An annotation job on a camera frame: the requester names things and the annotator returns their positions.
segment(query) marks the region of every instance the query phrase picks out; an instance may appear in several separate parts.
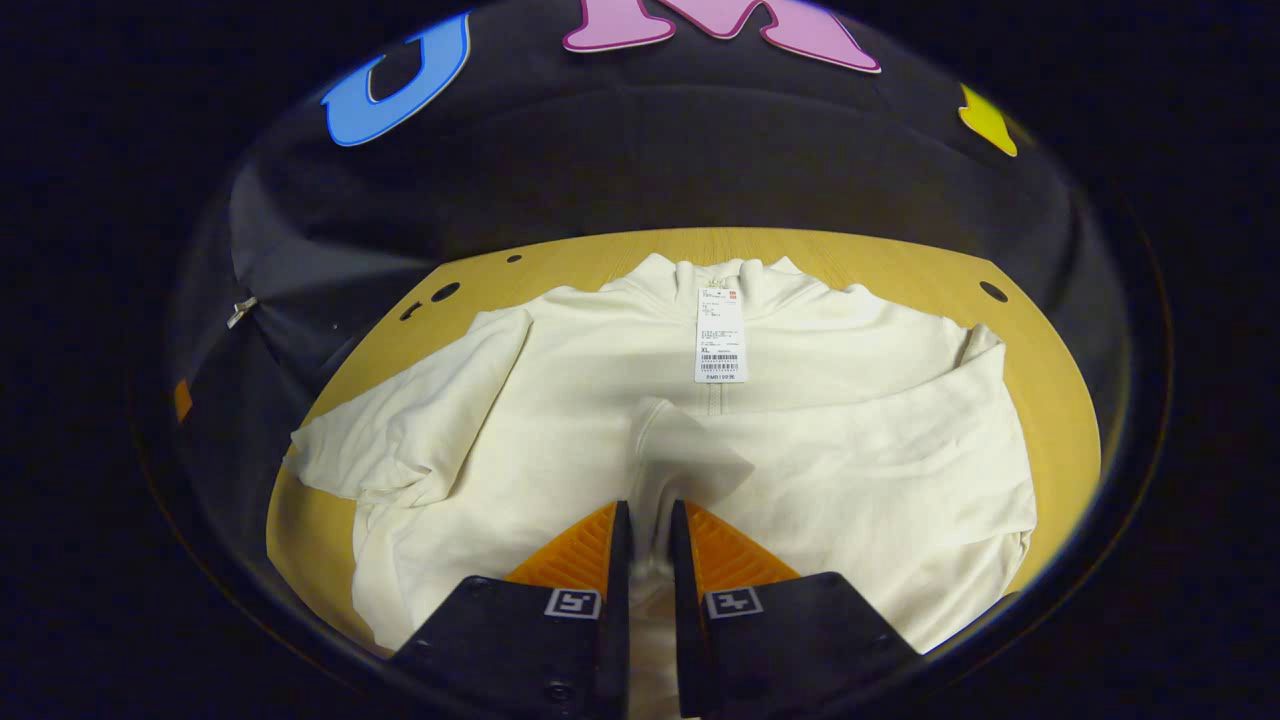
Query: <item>zipper pull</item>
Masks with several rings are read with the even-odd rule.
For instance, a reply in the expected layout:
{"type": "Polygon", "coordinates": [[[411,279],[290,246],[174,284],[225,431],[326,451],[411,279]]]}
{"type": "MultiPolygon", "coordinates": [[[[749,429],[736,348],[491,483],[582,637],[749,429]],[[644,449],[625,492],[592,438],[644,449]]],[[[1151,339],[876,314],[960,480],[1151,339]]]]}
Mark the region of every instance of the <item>zipper pull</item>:
{"type": "Polygon", "coordinates": [[[257,305],[257,297],[250,297],[244,302],[237,302],[236,305],[233,305],[236,313],[227,319],[227,329],[234,328],[236,323],[239,323],[244,318],[244,315],[248,315],[250,309],[253,307],[255,305],[257,305]]]}

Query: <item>blue letter u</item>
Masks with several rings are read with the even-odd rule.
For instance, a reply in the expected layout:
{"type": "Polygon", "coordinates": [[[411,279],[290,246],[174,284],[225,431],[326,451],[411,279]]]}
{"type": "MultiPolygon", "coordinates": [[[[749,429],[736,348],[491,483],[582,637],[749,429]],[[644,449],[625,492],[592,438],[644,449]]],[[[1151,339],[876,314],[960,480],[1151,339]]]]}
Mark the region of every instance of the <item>blue letter u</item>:
{"type": "Polygon", "coordinates": [[[439,95],[467,61],[471,47],[467,13],[410,36],[404,45],[415,40],[422,46],[422,67],[396,95],[375,102],[370,92],[374,67],[385,55],[369,61],[325,94],[320,102],[328,109],[329,136],[334,142],[346,146],[369,142],[439,95]]]}

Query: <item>black background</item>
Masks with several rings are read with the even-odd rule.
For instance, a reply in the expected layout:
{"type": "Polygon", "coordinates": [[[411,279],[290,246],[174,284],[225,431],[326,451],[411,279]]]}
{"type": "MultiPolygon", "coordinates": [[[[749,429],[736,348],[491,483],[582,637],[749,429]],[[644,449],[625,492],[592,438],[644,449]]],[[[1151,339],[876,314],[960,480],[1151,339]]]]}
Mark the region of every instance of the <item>black background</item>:
{"type": "MultiPolygon", "coordinates": [[[[375,5],[46,4],[5,19],[4,715],[371,714],[174,541],[133,459],[118,350],[159,318],[183,238],[255,135],[433,6],[375,5]]],[[[1275,712],[1277,12],[876,5],[845,4],[1108,170],[1165,268],[1178,343],[1167,450],[1133,527],[1043,626],[919,715],[1275,712]]]]}

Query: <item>white cloth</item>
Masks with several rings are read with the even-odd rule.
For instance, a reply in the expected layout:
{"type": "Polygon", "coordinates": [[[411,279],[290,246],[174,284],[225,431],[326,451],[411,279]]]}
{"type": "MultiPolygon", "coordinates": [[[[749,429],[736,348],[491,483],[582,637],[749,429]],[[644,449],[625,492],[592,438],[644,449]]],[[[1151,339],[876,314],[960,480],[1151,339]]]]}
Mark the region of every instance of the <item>white cloth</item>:
{"type": "Polygon", "coordinates": [[[599,292],[481,313],[293,433],[287,462],[358,501],[352,597],[389,648],[463,577],[500,578],[630,500],[632,711],[672,716],[655,524],[677,495],[801,574],[844,574],[922,652],[1000,598],[1036,525],[1004,357],[984,325],[832,290],[787,259],[650,255],[599,292]],[[713,282],[742,295],[742,384],[692,382],[698,290],[713,282]]]}

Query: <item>price tag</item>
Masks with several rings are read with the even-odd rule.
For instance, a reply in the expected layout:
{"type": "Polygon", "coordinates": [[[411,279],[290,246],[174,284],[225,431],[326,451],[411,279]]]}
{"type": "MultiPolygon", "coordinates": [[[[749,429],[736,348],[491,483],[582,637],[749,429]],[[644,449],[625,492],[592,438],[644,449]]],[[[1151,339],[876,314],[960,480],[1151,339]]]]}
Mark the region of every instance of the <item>price tag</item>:
{"type": "Polygon", "coordinates": [[[714,287],[698,291],[695,350],[695,383],[746,382],[746,331],[739,291],[714,287]]]}

